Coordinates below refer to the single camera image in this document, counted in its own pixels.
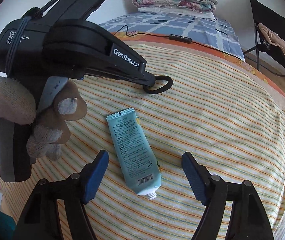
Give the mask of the gloved left hand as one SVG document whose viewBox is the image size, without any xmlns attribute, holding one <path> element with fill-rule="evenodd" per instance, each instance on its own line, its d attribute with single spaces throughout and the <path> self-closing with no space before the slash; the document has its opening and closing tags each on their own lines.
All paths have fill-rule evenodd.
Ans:
<svg viewBox="0 0 285 240">
<path fill-rule="evenodd" d="M 86 114 L 87 104 L 73 81 L 68 81 L 51 106 L 37 115 L 32 94 L 18 81 L 0 77 L 0 119 L 18 125 L 35 124 L 25 143 L 27 153 L 33 158 L 57 161 L 62 155 L 62 145 L 70 138 L 66 122 L 80 120 Z"/>
</svg>

